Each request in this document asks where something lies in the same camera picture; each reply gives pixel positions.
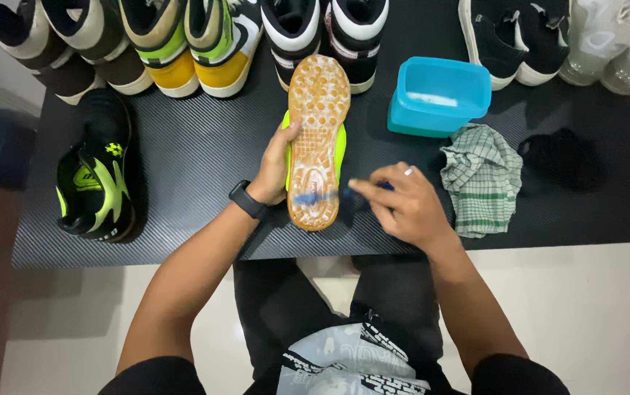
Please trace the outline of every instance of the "rag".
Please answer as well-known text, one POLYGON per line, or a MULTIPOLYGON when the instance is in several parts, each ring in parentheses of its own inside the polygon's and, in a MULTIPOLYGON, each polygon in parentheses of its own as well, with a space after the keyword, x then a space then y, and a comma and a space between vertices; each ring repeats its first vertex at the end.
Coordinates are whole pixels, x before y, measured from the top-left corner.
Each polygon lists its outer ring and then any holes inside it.
POLYGON ((466 124, 442 147, 440 172, 456 213, 456 232, 465 238, 507 232, 522 181, 522 158, 488 125, 466 124))

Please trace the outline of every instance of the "black and neon football shoe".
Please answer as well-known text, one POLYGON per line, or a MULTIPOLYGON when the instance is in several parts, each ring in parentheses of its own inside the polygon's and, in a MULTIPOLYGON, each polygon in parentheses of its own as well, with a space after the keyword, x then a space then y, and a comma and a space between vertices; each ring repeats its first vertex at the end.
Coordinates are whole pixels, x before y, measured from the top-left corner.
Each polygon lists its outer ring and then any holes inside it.
POLYGON ((115 242, 135 224, 125 184, 131 122, 124 103, 109 89, 95 89, 78 103, 81 142, 56 169, 59 227, 70 235, 115 242))

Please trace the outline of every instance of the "person's left hand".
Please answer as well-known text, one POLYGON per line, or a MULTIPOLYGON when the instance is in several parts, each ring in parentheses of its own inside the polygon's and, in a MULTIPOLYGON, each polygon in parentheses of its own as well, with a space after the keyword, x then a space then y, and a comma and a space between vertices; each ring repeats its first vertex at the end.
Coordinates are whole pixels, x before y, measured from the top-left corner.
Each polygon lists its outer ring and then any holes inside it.
POLYGON ((291 121, 287 128, 278 125, 274 137, 264 151, 259 173, 247 187, 249 196, 266 204, 278 204, 285 199, 285 147, 300 133, 300 122, 291 121))

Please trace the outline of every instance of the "table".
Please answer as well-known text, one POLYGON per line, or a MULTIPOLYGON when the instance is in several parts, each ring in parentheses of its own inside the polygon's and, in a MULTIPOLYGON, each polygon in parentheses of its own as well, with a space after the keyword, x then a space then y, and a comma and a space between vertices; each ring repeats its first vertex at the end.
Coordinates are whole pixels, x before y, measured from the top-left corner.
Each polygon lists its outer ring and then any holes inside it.
MULTIPOLYGON (((400 160, 419 166, 437 187, 450 221, 451 201, 439 179, 445 163, 439 148, 450 144, 449 139, 392 133, 386 128, 386 112, 398 67, 406 59, 468 60, 456 7, 454 0, 391 3, 375 83, 370 91, 352 97, 342 166, 343 184, 400 160)), ((256 175, 264 148, 287 109, 288 95, 278 83, 263 39, 247 83, 234 98, 198 94, 175 100, 153 89, 129 102, 136 111, 139 148, 128 152, 127 183, 138 211, 137 230, 143 231, 134 232, 131 242, 109 245, 73 238, 56 228, 60 215, 56 161, 78 140, 80 130, 74 122, 75 108, 47 93, 29 188, 23 196, 14 267, 160 263, 229 202, 227 193, 237 181, 256 175)), ((599 84, 570 86, 558 77, 533 88, 513 82, 493 94, 488 114, 478 122, 500 131, 514 148, 530 135, 568 127, 593 141, 607 180, 594 193, 553 188, 539 196, 520 195, 507 233, 464 239, 466 248, 630 242, 630 96, 611 94, 599 84)), ((240 258, 413 250, 384 234, 366 204, 343 202, 337 221, 319 233, 297 228, 280 207, 255 231, 240 258)))

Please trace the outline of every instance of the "blue plastic container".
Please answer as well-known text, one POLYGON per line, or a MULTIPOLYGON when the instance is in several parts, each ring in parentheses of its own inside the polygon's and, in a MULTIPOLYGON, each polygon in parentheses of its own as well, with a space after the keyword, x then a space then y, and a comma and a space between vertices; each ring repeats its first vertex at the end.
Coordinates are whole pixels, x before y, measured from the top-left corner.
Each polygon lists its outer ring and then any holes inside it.
POLYGON ((388 129, 425 137, 448 137, 483 117, 491 104, 486 67, 457 60, 413 57, 398 71, 388 107, 388 129))

